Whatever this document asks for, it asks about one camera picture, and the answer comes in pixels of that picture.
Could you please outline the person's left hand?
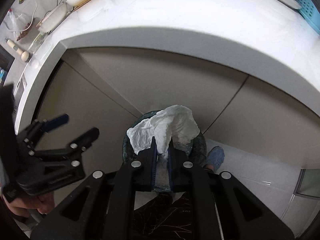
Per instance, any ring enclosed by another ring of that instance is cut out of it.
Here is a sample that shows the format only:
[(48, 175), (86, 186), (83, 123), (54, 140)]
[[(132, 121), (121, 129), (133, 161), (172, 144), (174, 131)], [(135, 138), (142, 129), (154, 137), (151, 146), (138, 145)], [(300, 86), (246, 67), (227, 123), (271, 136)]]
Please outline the person's left hand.
[(40, 196), (23, 195), (12, 202), (8, 202), (1, 195), (7, 208), (15, 215), (20, 217), (30, 217), (29, 210), (37, 210), (40, 214), (49, 214), (55, 208), (54, 192), (42, 194)]

